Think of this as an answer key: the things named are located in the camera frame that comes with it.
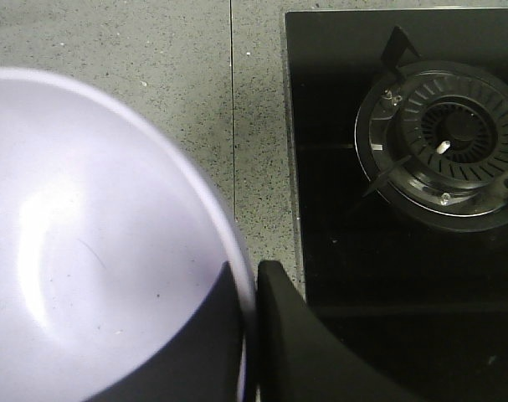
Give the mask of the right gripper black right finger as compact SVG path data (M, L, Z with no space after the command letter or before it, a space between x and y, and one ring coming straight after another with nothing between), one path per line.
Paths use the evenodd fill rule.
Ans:
M280 262L258 265L263 401L415 401L345 347L315 316Z

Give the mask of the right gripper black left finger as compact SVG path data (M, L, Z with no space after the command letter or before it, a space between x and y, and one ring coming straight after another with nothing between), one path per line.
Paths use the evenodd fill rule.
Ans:
M130 274L90 297L84 401L245 401L248 266Z

